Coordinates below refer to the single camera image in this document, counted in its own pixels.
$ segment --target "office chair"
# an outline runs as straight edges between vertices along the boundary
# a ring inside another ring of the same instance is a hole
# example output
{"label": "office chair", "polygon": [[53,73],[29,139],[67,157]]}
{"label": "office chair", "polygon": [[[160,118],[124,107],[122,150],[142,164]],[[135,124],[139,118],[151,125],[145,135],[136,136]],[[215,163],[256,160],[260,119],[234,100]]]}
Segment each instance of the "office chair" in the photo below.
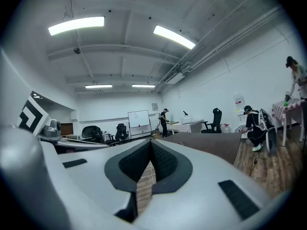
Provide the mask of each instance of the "office chair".
{"label": "office chair", "polygon": [[101,135],[101,129],[97,126],[87,126],[82,130],[82,137],[84,141],[107,144],[108,146],[115,146],[119,142],[114,140],[114,135],[109,135],[110,140],[104,140]]}
{"label": "office chair", "polygon": [[303,152],[304,152],[305,144],[306,144],[306,134],[307,134],[307,102],[306,101],[302,103],[302,109],[303,109],[303,119],[304,119],[304,129],[305,129],[305,139],[304,139],[304,146],[303,146]]}
{"label": "office chair", "polygon": [[218,108],[214,108],[213,114],[214,114],[213,123],[207,124],[208,121],[202,122],[205,124],[207,129],[202,130],[201,133],[221,133],[222,132],[221,127],[220,127],[220,122],[222,119],[222,111]]}
{"label": "office chair", "polygon": [[118,124],[116,129],[115,140],[117,142],[124,141],[129,136],[129,131],[126,131],[127,127],[124,124]]}

